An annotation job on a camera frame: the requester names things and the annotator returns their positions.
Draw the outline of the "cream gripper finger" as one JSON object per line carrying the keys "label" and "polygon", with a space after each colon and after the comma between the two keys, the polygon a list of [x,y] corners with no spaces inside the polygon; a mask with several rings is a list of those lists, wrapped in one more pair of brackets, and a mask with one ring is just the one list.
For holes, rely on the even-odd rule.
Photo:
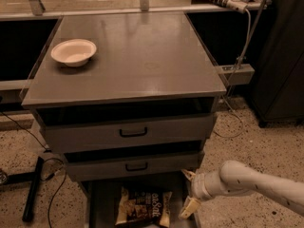
{"label": "cream gripper finger", "polygon": [[181,172],[189,181],[191,181],[196,176],[196,174],[194,172],[186,170],[186,169],[182,169]]}
{"label": "cream gripper finger", "polygon": [[201,206],[201,201],[196,198],[187,197],[179,214],[180,219],[188,219]]}

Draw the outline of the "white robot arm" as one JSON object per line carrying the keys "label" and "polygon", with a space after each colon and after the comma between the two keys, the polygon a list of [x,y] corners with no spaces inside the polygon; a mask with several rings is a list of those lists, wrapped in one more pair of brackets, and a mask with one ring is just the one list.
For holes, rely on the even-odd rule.
{"label": "white robot arm", "polygon": [[239,161],[225,161],[218,170],[194,173],[183,169],[190,181],[190,195],[186,198],[179,218],[188,219],[204,201],[217,196],[241,196],[250,191],[259,194],[304,216],[304,183],[267,175]]}

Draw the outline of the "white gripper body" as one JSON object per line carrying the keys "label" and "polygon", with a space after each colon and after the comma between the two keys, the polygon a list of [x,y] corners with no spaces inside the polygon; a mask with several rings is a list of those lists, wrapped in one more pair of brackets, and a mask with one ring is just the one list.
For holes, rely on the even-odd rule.
{"label": "white gripper body", "polygon": [[208,193],[205,186],[205,178],[203,173],[195,174],[191,180],[192,196],[198,200],[210,200],[212,196]]}

